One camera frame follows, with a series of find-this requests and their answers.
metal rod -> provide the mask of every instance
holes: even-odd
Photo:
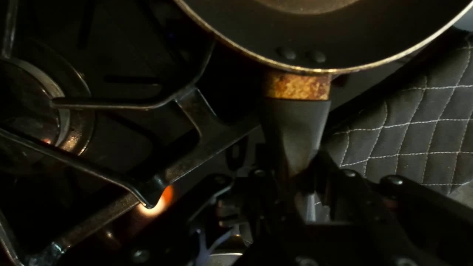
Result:
[[[195,82],[204,75],[205,68],[211,59],[214,40],[208,44],[203,60],[198,65],[197,74],[191,78],[188,84],[179,88],[176,93],[164,99],[152,99],[145,102],[129,102],[129,100],[111,100],[111,99],[71,99],[71,97],[55,97],[52,99],[52,106],[59,109],[121,109],[121,110],[151,110],[163,108],[164,105],[173,102],[179,94],[194,90]]]
[[[9,0],[6,16],[4,16],[4,31],[2,40],[2,57],[10,59],[16,40],[16,25],[18,25],[18,9],[19,0]]]
[[[24,255],[21,254],[16,238],[9,226],[9,221],[0,209],[0,243],[3,245],[6,255],[15,266],[24,264]]]
[[[6,139],[9,142],[13,142],[16,144],[21,144],[30,150],[38,152],[44,156],[53,158],[56,161],[61,161],[78,171],[87,173],[90,175],[95,175],[98,178],[102,178],[105,181],[114,183],[126,190],[129,190],[130,193],[133,193],[137,199],[140,199],[143,204],[152,207],[157,199],[149,199],[145,195],[140,193],[140,190],[137,190],[132,183],[126,181],[123,175],[118,175],[115,173],[108,173],[102,168],[98,168],[96,165],[92,165],[89,162],[84,162],[83,159],[62,150],[58,149],[55,146],[46,144],[40,140],[36,139],[30,139],[25,136],[21,136],[12,130],[3,128],[0,127],[0,139]]]
[[[257,127],[257,118],[253,115],[244,116],[232,124],[219,121],[200,90],[176,99],[176,103],[198,130],[201,139],[192,152],[186,153],[176,164],[166,168],[164,175],[167,183],[177,181]]]
[[[132,193],[127,193],[102,208],[95,215],[90,215],[87,220],[78,223],[75,227],[65,232],[62,236],[56,238],[53,241],[55,245],[52,246],[56,246],[61,249],[61,252],[65,252],[71,246],[80,243],[83,239],[96,233],[105,224],[130,211],[137,204],[139,201]]]

metal pipe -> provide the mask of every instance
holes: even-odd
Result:
[[[4,32],[2,40],[2,57],[10,59],[16,40],[19,0],[9,0],[4,16]]]

quilted fabric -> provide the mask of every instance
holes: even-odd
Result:
[[[325,149],[371,180],[402,174],[449,193],[473,178],[470,35],[336,131]]]

orange flame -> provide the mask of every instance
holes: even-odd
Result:
[[[154,208],[146,208],[145,205],[139,204],[136,207],[136,211],[140,217],[143,217],[146,220],[152,220],[152,218],[158,217],[166,208],[169,208],[169,205],[173,202],[173,196],[174,196],[174,187],[167,186],[164,189],[158,204]]]

burner grate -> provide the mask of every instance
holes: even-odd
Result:
[[[28,54],[28,51],[31,51],[31,48],[22,50],[24,47],[22,48],[16,47],[18,9],[19,9],[19,0],[7,1],[6,23],[3,29],[3,42],[2,42],[3,62],[16,62],[18,60],[16,54],[24,56],[24,54]],[[92,31],[93,31],[96,13],[98,13],[96,9],[98,9],[98,1],[89,0],[84,7],[83,22],[78,31],[78,38],[77,38],[78,48],[87,48],[92,42],[92,35],[93,35]],[[83,144],[78,144],[81,147],[77,149],[75,146],[77,143],[70,147],[68,144],[55,144],[53,142],[47,143],[34,136],[28,136],[28,133],[24,130],[10,128],[4,124],[0,124],[2,143],[15,144],[18,147],[31,150],[34,153],[40,153],[55,162],[71,167],[87,175],[101,178],[106,183],[115,184],[127,190],[127,193],[123,193],[123,196],[118,196],[109,204],[105,204],[105,207],[99,208],[84,220],[75,223],[74,226],[62,232],[59,236],[50,241],[50,243],[43,246],[43,249],[34,251],[34,252],[25,251],[25,248],[22,248],[22,245],[18,242],[15,236],[15,232],[12,230],[12,227],[15,226],[9,224],[10,223],[9,217],[6,217],[0,211],[0,242],[6,249],[9,260],[13,264],[58,263],[58,260],[70,248],[84,241],[87,236],[93,235],[95,232],[98,232],[99,229],[102,229],[105,224],[111,223],[117,217],[130,211],[139,202],[148,207],[154,207],[166,186],[176,183],[183,175],[189,174],[191,171],[203,165],[205,161],[211,159],[213,156],[216,156],[217,153],[220,153],[222,150],[225,150],[226,147],[229,147],[231,144],[234,144],[235,142],[238,142],[241,137],[244,137],[253,128],[257,127],[257,119],[253,115],[242,116],[232,122],[223,122],[222,119],[219,119],[219,116],[214,113],[207,99],[204,97],[204,94],[197,87],[197,81],[203,76],[210,62],[210,57],[213,54],[214,40],[210,40],[205,45],[207,45],[207,50],[204,51],[204,56],[201,56],[197,71],[194,71],[194,74],[189,78],[179,78],[179,82],[176,84],[183,82],[182,79],[189,79],[189,81],[185,81],[183,85],[180,84],[179,88],[167,88],[173,82],[166,82],[166,81],[163,82],[163,78],[149,76],[146,74],[145,75],[108,75],[105,78],[108,82],[117,82],[117,84],[152,84],[152,85],[158,84],[160,90],[167,91],[167,96],[160,96],[158,99],[148,97],[142,100],[136,100],[136,99],[117,100],[117,99],[99,99],[84,93],[67,93],[67,91],[64,93],[64,96],[52,94],[52,96],[56,96],[52,100],[52,106],[58,109],[58,112],[70,113],[71,116],[72,115],[87,116],[78,121],[93,121],[95,112],[129,110],[129,112],[149,113],[152,110],[163,109],[169,105],[179,108],[179,110],[188,118],[194,130],[198,133],[198,142],[189,152],[180,155],[179,159],[167,165],[157,164],[154,165],[155,168],[152,168],[152,171],[133,168],[133,171],[120,173],[80,156],[80,153],[86,149],[89,143],[89,137],[86,137],[87,140],[84,140]],[[34,60],[36,65],[38,65],[38,60],[40,60],[36,57],[38,54],[44,54],[44,53],[34,53],[31,56],[31,60]],[[47,74],[58,71],[50,66],[52,63],[49,60],[44,65],[47,68]],[[151,65],[151,68],[154,68],[155,71],[163,71],[163,66],[157,68],[151,60],[148,60],[148,65]],[[84,74],[78,72],[72,66],[71,69],[72,69],[71,72],[75,74],[75,78],[78,79],[78,82],[83,81]],[[61,76],[55,76],[52,79],[56,81],[59,78],[62,79],[62,84],[64,84],[64,76],[67,75],[71,75],[71,74],[61,74]],[[140,128],[139,124],[133,121],[127,121],[121,115],[115,115],[115,118],[117,121],[120,119],[121,124],[127,124],[132,130],[146,137],[148,134],[146,128]],[[77,127],[81,125],[80,122],[74,122],[72,119],[71,119],[71,124],[75,125],[75,130]],[[80,139],[80,136],[87,136],[92,131],[90,125],[81,125],[81,127],[83,128],[80,128],[80,133],[72,134],[75,136],[75,139],[77,137]]]

